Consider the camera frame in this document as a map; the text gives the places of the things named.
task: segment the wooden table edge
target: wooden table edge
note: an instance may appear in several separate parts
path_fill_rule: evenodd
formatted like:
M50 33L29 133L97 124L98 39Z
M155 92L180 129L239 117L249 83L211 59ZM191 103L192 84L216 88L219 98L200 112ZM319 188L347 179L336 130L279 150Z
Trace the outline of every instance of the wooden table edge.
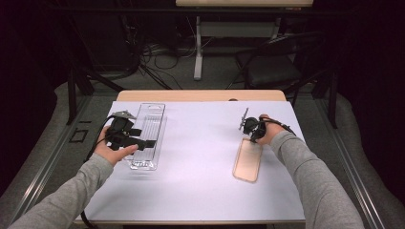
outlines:
M286 101L280 90L126 90L117 101Z

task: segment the black device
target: black device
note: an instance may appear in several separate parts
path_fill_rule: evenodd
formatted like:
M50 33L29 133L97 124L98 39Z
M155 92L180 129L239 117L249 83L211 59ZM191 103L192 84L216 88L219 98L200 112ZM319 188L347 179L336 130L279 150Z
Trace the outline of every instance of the black device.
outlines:
M295 133L290 129L290 127L288 125L283 124L272 118L259 117L259 120L256 119L255 117L246 118L247 111L248 111L248 108L246 109L245 114L242 117L242 122L241 122L239 130L241 130L241 128L244 127L244 129L243 129L244 134L245 135L251 134L251 137L250 137L251 142L256 142L257 139L262 138L266 134L266 122L271 122L271 123L280 125L286 131L293 133L295 135Z
M141 140L131 136L140 136L142 130L132 129L134 123L130 121L133 118L127 112L113 114L114 120L108 128L105 139L111 142L110 148L117 150L119 147L127 147L138 144L138 150L143 151L145 148L155 147L156 140Z

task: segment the wrist strap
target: wrist strap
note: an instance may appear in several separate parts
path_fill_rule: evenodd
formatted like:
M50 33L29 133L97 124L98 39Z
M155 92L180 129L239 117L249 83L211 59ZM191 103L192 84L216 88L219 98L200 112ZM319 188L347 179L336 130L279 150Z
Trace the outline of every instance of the wrist strap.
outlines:
M277 120L274 120L274 119L272 119L272 118L268 118L268 117L267 117L266 119L263 119L263 120L261 120L261 121L277 124L277 125L283 127L286 131L292 133L293 135L296 135L296 134L291 130L291 128L290 128L288 125L286 125L286 124L284 124L284 123L281 123L281 122L279 122L279 121L277 121Z

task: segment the white table surface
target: white table surface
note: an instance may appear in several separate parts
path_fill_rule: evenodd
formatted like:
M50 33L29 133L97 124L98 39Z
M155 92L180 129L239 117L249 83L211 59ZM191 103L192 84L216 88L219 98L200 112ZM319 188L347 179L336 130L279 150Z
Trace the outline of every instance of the white table surface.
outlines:
M254 183L232 176L239 131L247 117L268 114L302 132L289 102L163 102L164 138L156 171L119 162L85 212L97 223L204 224L304 220L298 191L286 167L264 147ZM141 102L114 102L110 114L136 115Z

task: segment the gray long sleeve shirt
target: gray long sleeve shirt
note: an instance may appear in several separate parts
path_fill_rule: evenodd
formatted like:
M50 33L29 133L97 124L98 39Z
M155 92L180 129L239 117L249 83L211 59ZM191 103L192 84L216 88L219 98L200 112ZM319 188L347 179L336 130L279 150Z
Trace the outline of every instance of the gray long sleeve shirt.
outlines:
M298 188L307 228L364 228L339 181L300 138L281 132L273 138L271 147ZM106 159L93 154L75 177L10 228L68 228L112 172L113 166Z
M364 228L342 185L304 141L283 131L272 139L271 149L297 186L306 228Z
M33 206L10 228L69 228L111 173L113 166L110 162L93 154L75 177Z

